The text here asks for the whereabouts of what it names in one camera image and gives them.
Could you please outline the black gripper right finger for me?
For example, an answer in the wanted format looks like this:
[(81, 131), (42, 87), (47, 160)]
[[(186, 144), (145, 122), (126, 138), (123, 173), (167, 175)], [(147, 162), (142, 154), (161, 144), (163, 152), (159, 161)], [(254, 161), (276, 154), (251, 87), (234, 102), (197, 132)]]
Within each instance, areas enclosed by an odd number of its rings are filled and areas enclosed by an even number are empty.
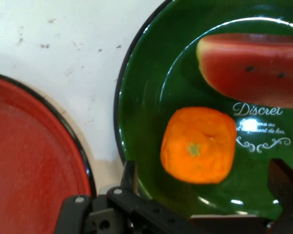
[(282, 159), (273, 158), (269, 162), (268, 189), (282, 207), (268, 233), (293, 234), (293, 169)]

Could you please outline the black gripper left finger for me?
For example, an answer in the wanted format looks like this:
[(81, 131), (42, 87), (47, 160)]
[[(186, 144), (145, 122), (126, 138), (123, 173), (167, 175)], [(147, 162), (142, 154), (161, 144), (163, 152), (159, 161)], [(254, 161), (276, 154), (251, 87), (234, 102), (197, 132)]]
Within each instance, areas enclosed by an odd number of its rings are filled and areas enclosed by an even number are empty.
[(126, 161), (121, 184), (92, 198), (66, 198), (56, 234), (201, 234), (203, 230), (155, 200), (136, 194), (137, 167)]

